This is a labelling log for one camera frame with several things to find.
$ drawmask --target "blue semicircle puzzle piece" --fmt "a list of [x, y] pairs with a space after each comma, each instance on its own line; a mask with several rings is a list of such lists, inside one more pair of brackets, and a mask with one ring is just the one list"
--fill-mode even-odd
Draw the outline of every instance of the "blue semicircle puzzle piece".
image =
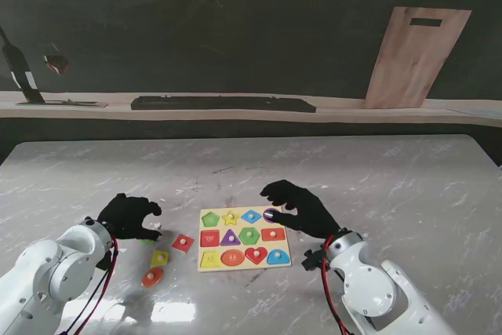
[[258, 212], [253, 211], [252, 209], [250, 209], [248, 212], [244, 213], [241, 216], [241, 219], [246, 220], [250, 224], [256, 223], [260, 218], [261, 218], [261, 215]]
[[[275, 256], [276, 253], [281, 254], [279, 258]], [[268, 264], [285, 264], [289, 263], [289, 255], [286, 253], [284, 250], [280, 249], [273, 249], [269, 254], [267, 258], [267, 263]]]

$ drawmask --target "red rectangle puzzle piece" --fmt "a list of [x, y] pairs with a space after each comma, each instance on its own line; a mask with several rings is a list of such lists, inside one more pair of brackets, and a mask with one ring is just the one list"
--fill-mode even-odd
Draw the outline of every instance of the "red rectangle puzzle piece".
[[190, 249], [194, 239], [188, 237], [187, 235], [178, 235], [178, 238], [173, 243], [173, 249], [178, 249], [179, 251], [186, 253]]
[[261, 239], [266, 241], [282, 241], [286, 239], [286, 233], [282, 228], [266, 228], [261, 230]]
[[201, 231], [201, 247], [220, 245], [220, 231]]

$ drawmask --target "wooden puzzle board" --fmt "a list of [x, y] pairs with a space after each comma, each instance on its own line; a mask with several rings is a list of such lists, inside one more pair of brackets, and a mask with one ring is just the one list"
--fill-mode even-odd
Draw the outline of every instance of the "wooden puzzle board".
[[264, 219], [267, 209], [282, 211], [280, 207], [272, 206], [201, 210], [198, 270], [237, 271], [290, 266], [286, 229]]

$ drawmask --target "dark gray wall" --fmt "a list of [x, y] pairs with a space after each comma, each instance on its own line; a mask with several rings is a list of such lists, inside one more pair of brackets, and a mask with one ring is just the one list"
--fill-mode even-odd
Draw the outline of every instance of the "dark gray wall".
[[[500, 0], [0, 0], [0, 24], [43, 91], [364, 98], [396, 5], [472, 9], [429, 97], [502, 100]], [[42, 61], [53, 46], [61, 77]]]

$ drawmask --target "red cable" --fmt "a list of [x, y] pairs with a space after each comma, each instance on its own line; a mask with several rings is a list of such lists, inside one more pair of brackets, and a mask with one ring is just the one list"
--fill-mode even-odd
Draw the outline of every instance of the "red cable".
[[321, 262], [322, 286], [324, 288], [324, 293], [325, 293], [326, 299], [328, 301], [329, 309], [331, 309], [331, 312], [335, 315], [335, 320], [338, 322], [338, 325], [340, 326], [340, 328], [342, 330], [341, 335], [347, 335], [348, 330], [345, 327], [342, 320], [340, 319], [340, 316], [336, 312], [335, 305], [333, 303], [333, 300], [331, 299], [331, 294], [329, 294], [329, 284], [328, 284], [328, 279], [326, 278], [326, 265], [328, 263], [328, 260], [326, 258], [326, 252], [328, 251], [329, 245], [331, 245], [331, 242], [333, 241], [334, 237], [335, 237], [334, 235], [330, 236], [328, 238], [328, 240], [326, 241], [326, 244], [324, 245], [324, 254], [325, 255], [322, 258], [322, 262]]
[[113, 274], [113, 270], [115, 269], [115, 263], [117, 262], [117, 255], [118, 255], [118, 243], [117, 243], [117, 240], [115, 239], [115, 237], [112, 237], [111, 240], [113, 241], [113, 247], [114, 247], [113, 258], [111, 259], [111, 267], [110, 267], [110, 271], [108, 272], [107, 279], [104, 281], [103, 290], [101, 291], [100, 297], [97, 299], [96, 305], [94, 306], [93, 310], [89, 313], [89, 315], [87, 315], [87, 318], [85, 319], [85, 321], [82, 322], [82, 324], [80, 325], [80, 327], [78, 327], [77, 330], [75, 331], [75, 335], [79, 335], [80, 332], [84, 329], [85, 325], [90, 320], [91, 316], [93, 315], [94, 311], [96, 310], [97, 305], [100, 304], [101, 299], [104, 296], [104, 293], [107, 291], [108, 283], [110, 282], [111, 276]]

